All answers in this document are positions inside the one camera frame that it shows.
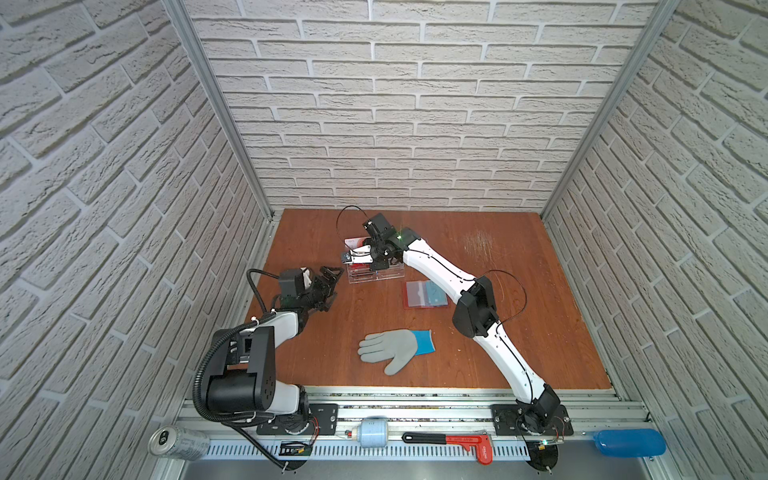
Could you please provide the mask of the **red leather card holder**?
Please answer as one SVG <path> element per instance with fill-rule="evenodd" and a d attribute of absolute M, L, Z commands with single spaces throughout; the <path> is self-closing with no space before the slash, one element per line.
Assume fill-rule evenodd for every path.
<path fill-rule="evenodd" d="M 404 286 L 404 306 L 407 309 L 442 308 L 449 297 L 432 281 L 409 281 Z"/>

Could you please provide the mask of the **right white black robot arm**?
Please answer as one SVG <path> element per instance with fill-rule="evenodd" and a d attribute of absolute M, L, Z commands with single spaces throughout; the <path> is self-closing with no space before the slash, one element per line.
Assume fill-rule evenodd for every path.
<path fill-rule="evenodd" d="M 363 227 L 368 237 L 359 247 L 346 246 L 342 263 L 379 271 L 397 261 L 426 276 L 455 304 L 454 328 L 480 345 L 507 380 L 520 410 L 519 427 L 531 434 L 543 434 L 551 428 L 561 407 L 560 398 L 507 335 L 492 281 L 456 267 L 413 230 L 396 229 L 381 213 L 367 217 Z"/>

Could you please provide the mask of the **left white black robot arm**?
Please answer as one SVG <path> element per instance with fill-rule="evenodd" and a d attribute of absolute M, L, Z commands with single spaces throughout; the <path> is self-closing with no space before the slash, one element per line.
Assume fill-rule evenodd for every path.
<path fill-rule="evenodd" d="M 276 350 L 326 312 L 344 271 L 322 266 L 273 274 L 246 271 L 259 311 L 250 321 L 212 337 L 193 379 L 192 401 L 204 419 L 230 428 L 272 422 L 290 435 L 316 426 L 304 387 L 278 380 Z"/>

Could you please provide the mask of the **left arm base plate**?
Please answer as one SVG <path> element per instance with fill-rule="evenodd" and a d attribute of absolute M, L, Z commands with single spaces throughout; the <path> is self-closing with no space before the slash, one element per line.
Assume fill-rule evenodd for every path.
<path fill-rule="evenodd" d="M 304 411 L 276 416 L 270 422 L 259 425 L 256 432 L 261 436 L 334 436 L 338 411 L 338 404 L 311 403 Z"/>

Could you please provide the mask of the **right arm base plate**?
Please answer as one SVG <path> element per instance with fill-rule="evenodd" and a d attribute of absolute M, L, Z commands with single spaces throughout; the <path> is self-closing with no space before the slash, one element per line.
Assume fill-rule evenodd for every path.
<path fill-rule="evenodd" d="M 494 404 L 491 419 L 497 436 L 572 436 L 574 428 L 564 405 L 539 414 L 522 404 Z"/>

